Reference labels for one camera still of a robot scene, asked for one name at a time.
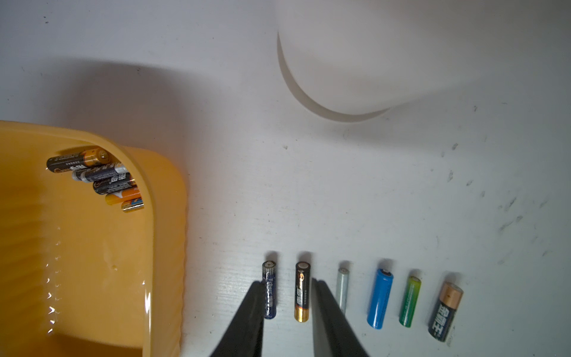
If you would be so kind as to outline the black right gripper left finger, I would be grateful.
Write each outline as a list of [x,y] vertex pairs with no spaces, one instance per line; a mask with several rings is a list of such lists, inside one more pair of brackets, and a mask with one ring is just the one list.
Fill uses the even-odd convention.
[[261,356],[266,286],[254,281],[211,356]]

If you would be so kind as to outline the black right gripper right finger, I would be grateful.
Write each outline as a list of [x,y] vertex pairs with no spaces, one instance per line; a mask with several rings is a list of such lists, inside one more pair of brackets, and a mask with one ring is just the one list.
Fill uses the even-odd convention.
[[312,279],[314,356],[368,356],[325,281]]

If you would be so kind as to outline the black gold AAA battery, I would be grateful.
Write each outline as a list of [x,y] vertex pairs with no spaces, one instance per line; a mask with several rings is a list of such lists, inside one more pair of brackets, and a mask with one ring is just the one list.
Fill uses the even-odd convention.
[[305,261],[296,264],[294,318],[297,322],[309,320],[311,265]]

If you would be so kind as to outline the pale green white battery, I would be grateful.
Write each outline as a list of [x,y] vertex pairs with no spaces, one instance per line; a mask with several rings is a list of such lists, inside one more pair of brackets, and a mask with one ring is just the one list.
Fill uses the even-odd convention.
[[349,270],[344,267],[338,269],[335,299],[339,309],[345,313],[349,288]]

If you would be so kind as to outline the dark blue AA battery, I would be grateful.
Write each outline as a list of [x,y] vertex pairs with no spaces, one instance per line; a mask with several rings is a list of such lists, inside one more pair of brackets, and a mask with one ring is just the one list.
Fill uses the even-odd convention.
[[367,323],[375,330],[383,327],[392,285],[393,274],[386,269],[378,269],[367,313]]

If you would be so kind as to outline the copper top black battery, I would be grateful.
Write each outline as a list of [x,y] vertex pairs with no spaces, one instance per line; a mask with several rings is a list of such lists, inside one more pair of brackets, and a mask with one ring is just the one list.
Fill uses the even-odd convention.
[[428,332],[437,341],[446,341],[462,296],[463,290],[456,284],[444,282],[428,323]]

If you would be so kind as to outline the yellow plastic storage box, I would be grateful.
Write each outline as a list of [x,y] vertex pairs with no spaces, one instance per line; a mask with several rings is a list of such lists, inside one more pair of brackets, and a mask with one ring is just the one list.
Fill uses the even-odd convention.
[[[142,193],[130,213],[46,167],[101,147]],[[88,132],[1,123],[1,354],[178,356],[187,190],[149,150]]]

